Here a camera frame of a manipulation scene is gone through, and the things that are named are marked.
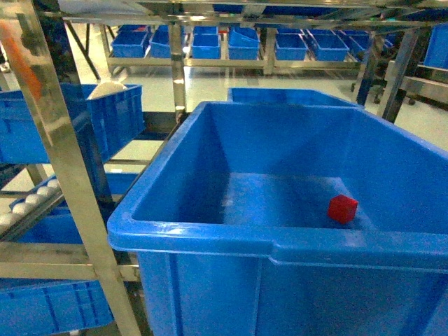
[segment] blue plastic bin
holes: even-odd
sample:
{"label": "blue plastic bin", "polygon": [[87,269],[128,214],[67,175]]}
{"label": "blue plastic bin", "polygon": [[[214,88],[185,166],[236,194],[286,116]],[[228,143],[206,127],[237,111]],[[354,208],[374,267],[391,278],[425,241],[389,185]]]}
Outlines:
{"label": "blue plastic bin", "polygon": [[227,100],[236,103],[298,104],[304,106],[357,106],[316,90],[229,87]]}
{"label": "blue plastic bin", "polygon": [[193,58],[220,59],[221,38],[219,35],[195,35],[192,44]]}
{"label": "blue plastic bin", "polygon": [[151,33],[151,26],[146,26],[142,24],[124,24],[118,28],[118,32],[131,31],[131,32],[148,32]]}
{"label": "blue plastic bin", "polygon": [[295,28],[278,28],[279,34],[304,34],[303,30]]}
{"label": "blue plastic bin", "polygon": [[448,69],[448,24],[433,29],[424,64],[427,67]]}
{"label": "blue plastic bin", "polygon": [[121,31],[112,41],[115,57],[145,57],[149,46],[147,31]]}
{"label": "blue plastic bin", "polygon": [[194,35],[210,35],[210,34],[217,34],[218,33],[218,27],[217,26],[196,26],[193,29]]}
{"label": "blue plastic bin", "polygon": [[275,43],[275,55],[279,61],[304,60],[308,47],[301,35],[277,34]]}
{"label": "blue plastic bin", "polygon": [[349,51],[337,35],[310,35],[307,42],[318,61],[343,62]]}
{"label": "blue plastic bin", "polygon": [[108,236],[137,252],[155,336],[448,335],[447,171],[361,109],[202,103]]}
{"label": "blue plastic bin", "polygon": [[[62,84],[71,114],[81,104],[78,88]],[[82,85],[84,99],[96,85]],[[141,85],[128,85],[119,93],[86,101],[103,161],[109,160],[144,129]],[[0,162],[49,163],[45,148],[21,91],[0,93]]]}
{"label": "blue plastic bin", "polygon": [[[107,177],[112,193],[123,194],[137,175]],[[82,243],[69,210],[63,206],[36,224],[20,242]],[[46,336],[105,326],[112,320],[98,281],[0,279],[2,336]]]}

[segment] floor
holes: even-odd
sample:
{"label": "floor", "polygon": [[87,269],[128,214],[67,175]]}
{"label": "floor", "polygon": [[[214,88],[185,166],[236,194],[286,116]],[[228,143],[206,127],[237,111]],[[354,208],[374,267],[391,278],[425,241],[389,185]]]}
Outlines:
{"label": "floor", "polygon": [[[74,24],[74,27],[79,32],[81,40],[83,40],[85,26]],[[99,30],[97,27],[93,27],[90,55],[100,76],[104,80],[111,79],[100,41]],[[72,43],[72,48],[76,56],[81,81],[83,83],[95,83],[95,77],[75,43]],[[202,101],[226,100],[228,88],[231,87],[314,88],[336,97],[350,99],[350,87],[356,78],[356,74],[335,71],[285,71],[281,74],[264,77],[255,71],[186,68],[185,77],[187,110],[193,111],[196,105]],[[131,68],[122,71],[113,79],[123,83],[143,85],[142,103],[144,111],[173,111],[173,90],[169,68]],[[17,88],[13,75],[8,75],[8,80],[11,87]],[[371,113],[376,113],[377,107],[378,105],[373,104],[373,96],[370,96],[366,109]],[[404,104],[398,115],[396,125],[448,151],[448,111],[420,101],[414,106]],[[116,158],[149,159],[160,144],[160,141],[133,141],[119,152]],[[50,165],[46,165],[45,169],[51,174]],[[139,171],[140,167],[108,164],[106,170],[135,172]],[[22,172],[6,189],[28,190],[31,187],[32,182],[27,173]],[[0,199],[0,214],[9,210],[8,204],[10,202],[10,199]],[[110,325],[105,330],[91,330],[88,335],[118,335],[118,332],[114,325]]]}

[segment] red cube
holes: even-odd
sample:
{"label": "red cube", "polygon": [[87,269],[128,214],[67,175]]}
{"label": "red cube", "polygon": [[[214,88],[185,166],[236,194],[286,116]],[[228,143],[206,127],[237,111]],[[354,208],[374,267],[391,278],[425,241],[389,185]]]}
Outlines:
{"label": "red cube", "polygon": [[330,200],[328,217],[341,224],[347,224],[355,218],[357,208],[357,200],[344,195],[338,195]]}

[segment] small blue bin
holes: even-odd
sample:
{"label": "small blue bin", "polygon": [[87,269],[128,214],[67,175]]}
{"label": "small blue bin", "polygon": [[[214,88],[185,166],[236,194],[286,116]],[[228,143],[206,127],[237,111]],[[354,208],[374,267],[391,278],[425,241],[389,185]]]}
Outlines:
{"label": "small blue bin", "polygon": [[257,47],[260,43],[257,31],[252,28],[231,28],[229,33],[229,44],[241,47]]}
{"label": "small blue bin", "polygon": [[147,31],[121,31],[112,41],[115,57],[145,57],[149,46]]}
{"label": "small blue bin", "polygon": [[148,32],[151,33],[151,26],[142,24],[124,24],[118,28],[118,32]]}
{"label": "small blue bin", "polygon": [[193,58],[218,60],[221,58],[221,38],[219,35],[195,35],[192,44]]}
{"label": "small blue bin", "polygon": [[279,61],[304,60],[308,47],[299,34],[277,34],[275,54]]}
{"label": "small blue bin", "polygon": [[[123,194],[136,176],[107,174],[112,193]],[[54,209],[20,242],[82,244],[73,218],[64,207]],[[2,336],[46,336],[105,326],[112,321],[98,281],[0,279]]]}
{"label": "small blue bin", "polygon": [[295,28],[278,28],[279,34],[304,34],[303,30]]}
{"label": "small blue bin", "polygon": [[[96,85],[81,87],[86,99]],[[69,111],[76,114],[77,105],[81,104],[76,96],[78,88],[71,84],[62,84],[61,88]],[[144,129],[141,85],[128,85],[123,92],[89,99],[86,103],[104,162]],[[0,162],[50,162],[21,91],[0,92]]]}
{"label": "small blue bin", "polygon": [[217,34],[218,33],[218,27],[217,26],[196,26],[193,29],[194,35],[210,35],[210,34]]}
{"label": "small blue bin", "polygon": [[433,29],[424,64],[427,67],[448,69],[448,24]]}
{"label": "small blue bin", "polygon": [[347,100],[316,90],[268,89],[259,87],[230,87],[227,94],[229,102],[236,103],[275,103],[299,104],[304,106],[357,106]]}
{"label": "small blue bin", "polygon": [[336,35],[310,35],[307,42],[318,61],[343,62],[349,51]]}

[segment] metal shelving rack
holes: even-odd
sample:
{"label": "metal shelving rack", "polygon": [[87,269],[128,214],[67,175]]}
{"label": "metal shelving rack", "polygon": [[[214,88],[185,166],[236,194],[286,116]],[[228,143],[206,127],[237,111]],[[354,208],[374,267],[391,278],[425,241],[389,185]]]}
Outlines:
{"label": "metal shelving rack", "polygon": [[[178,125],[187,117],[184,66],[195,65],[195,60],[184,60],[181,47],[181,25],[254,25],[264,24],[266,61],[260,63],[266,74],[275,67],[274,35],[277,25],[294,28],[362,29],[373,31],[371,49],[360,67],[353,100],[364,104],[374,75],[375,64],[382,48],[382,34],[406,29],[378,114],[394,121],[406,91],[405,77],[412,77],[425,41],[436,22],[410,22],[403,15],[425,8],[448,8],[448,0],[3,0],[0,2],[0,39],[10,57],[10,64],[22,88],[34,122],[39,130],[51,164],[59,179],[62,193],[54,195],[45,204],[21,220],[0,243],[0,277],[42,279],[97,279],[101,283],[115,321],[123,336],[147,335],[148,327],[137,323],[129,291],[139,281],[138,265],[128,255],[117,253],[107,242],[106,219],[114,203],[106,181],[104,166],[99,158],[97,144],[90,122],[86,122],[81,135],[76,135],[67,106],[64,103],[60,81],[79,84],[73,55],[70,50],[61,55],[49,47],[50,27],[63,20],[90,22],[101,25],[168,24],[171,59],[163,60],[173,70],[174,113],[161,117],[147,113],[149,128],[161,125],[163,130]],[[67,4],[104,8],[118,6],[121,13],[71,13]],[[238,15],[213,13],[211,4],[240,4],[244,10]],[[336,12],[313,19],[299,19],[288,15],[263,15],[266,6],[320,6],[337,7]],[[370,20],[382,13],[395,21]],[[304,62],[297,63],[303,67]],[[200,66],[208,66],[204,61]],[[232,63],[222,66],[235,67]],[[73,219],[83,240],[82,245],[18,244],[10,238],[19,235],[48,213],[63,199],[69,205]]]}

